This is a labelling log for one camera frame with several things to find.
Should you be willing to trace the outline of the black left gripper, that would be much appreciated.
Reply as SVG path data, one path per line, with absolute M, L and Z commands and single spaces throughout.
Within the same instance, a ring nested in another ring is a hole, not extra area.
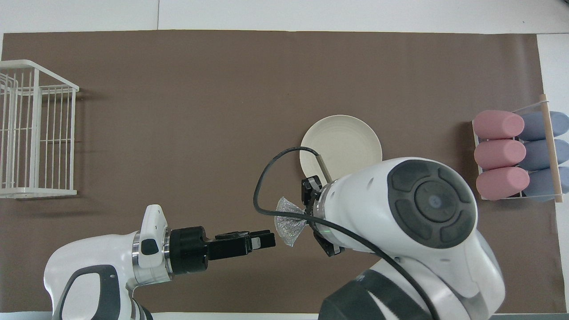
M 251 233 L 230 232 L 207 238 L 202 226 L 172 230 L 169 236 L 169 264 L 173 275 L 203 272 L 211 260 L 230 259 L 252 252 Z

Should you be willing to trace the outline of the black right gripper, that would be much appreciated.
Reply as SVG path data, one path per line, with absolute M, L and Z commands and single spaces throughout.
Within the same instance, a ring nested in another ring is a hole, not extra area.
M 322 184 L 318 176 L 311 176 L 301 181 L 301 201 L 305 206 L 305 214 L 307 216 L 313 216 L 313 205 L 314 202 L 319 198 L 321 190 Z M 325 239 L 321 233 L 319 233 L 316 223 L 309 221 L 308 225 L 313 231 L 315 240 L 321 246 L 327 256 L 336 256 L 344 251 L 344 247 L 335 245 Z M 245 231 L 244 235 L 250 236 L 252 250 L 270 248 L 276 245 L 275 235 L 268 229 L 253 232 Z

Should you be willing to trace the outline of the clear plastic wrapper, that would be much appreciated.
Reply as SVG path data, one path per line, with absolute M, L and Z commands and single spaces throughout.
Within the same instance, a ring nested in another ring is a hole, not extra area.
M 290 202 L 285 197 L 281 197 L 279 199 L 276 210 L 279 212 L 305 215 L 304 209 Z M 299 219 L 296 217 L 276 216 L 274 217 L 274 224 L 276 226 L 276 231 L 283 242 L 289 247 L 293 247 L 308 222 L 305 219 Z

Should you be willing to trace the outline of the cream round plate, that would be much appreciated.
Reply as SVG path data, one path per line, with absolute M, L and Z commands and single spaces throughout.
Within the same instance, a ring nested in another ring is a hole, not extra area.
M 323 184 L 372 166 L 383 160 L 383 150 L 376 132 L 364 121 L 334 115 L 313 124 L 301 140 L 301 146 L 315 150 L 322 158 L 329 178 L 325 177 L 314 154 L 300 151 L 305 176 L 319 176 Z

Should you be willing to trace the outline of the brown table mat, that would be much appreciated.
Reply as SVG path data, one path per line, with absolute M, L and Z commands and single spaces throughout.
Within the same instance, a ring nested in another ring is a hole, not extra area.
M 28 59 L 79 85 L 78 196 L 0 199 L 0 312 L 51 311 L 45 264 L 67 243 L 140 229 L 149 204 L 171 228 L 207 235 L 272 229 L 252 195 L 267 162 L 321 118 L 351 115 L 384 159 L 443 162 L 475 188 L 471 120 L 543 93 L 535 35 L 128 31 L 4 36 L 2 59 Z M 555 203 L 479 201 L 478 229 L 505 277 L 500 313 L 565 312 Z M 151 312 L 317 313 L 376 263 L 327 257 L 307 228 L 294 247 L 213 261 L 142 286 Z

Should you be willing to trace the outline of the pink plastic cup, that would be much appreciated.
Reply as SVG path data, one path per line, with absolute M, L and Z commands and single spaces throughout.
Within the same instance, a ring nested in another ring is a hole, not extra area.
M 484 170 L 514 166 L 524 160 L 526 148 L 517 140 L 486 140 L 475 148 L 476 164 Z
M 529 182 L 529 174 L 522 168 L 496 168 L 477 177 L 476 189 L 484 199 L 499 200 L 520 193 Z
M 522 133 L 524 119 L 513 112 L 482 111 L 473 119 L 473 131 L 481 139 L 510 139 Z

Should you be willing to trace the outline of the blue plastic cup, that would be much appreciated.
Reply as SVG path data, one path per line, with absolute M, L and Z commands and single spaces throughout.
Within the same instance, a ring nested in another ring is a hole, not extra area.
M 561 191 L 563 194 L 569 192 L 569 167 L 559 166 L 561 179 Z M 538 202 L 547 202 L 555 198 L 553 189 L 552 170 L 550 168 L 538 170 L 529 174 L 530 182 L 528 187 L 523 190 L 524 196 L 536 197 Z
M 554 139 L 554 142 L 557 152 L 557 164 L 567 162 L 569 160 L 569 143 L 560 139 Z M 549 164 L 547 140 L 525 142 L 523 145 L 526 149 L 526 155 L 518 164 L 520 168 L 534 172 L 551 167 Z
M 569 116 L 563 112 L 549 112 L 552 123 L 553 136 L 561 136 L 569 131 Z M 532 112 L 522 115 L 525 126 L 518 136 L 524 141 L 545 140 L 545 124 L 542 112 Z

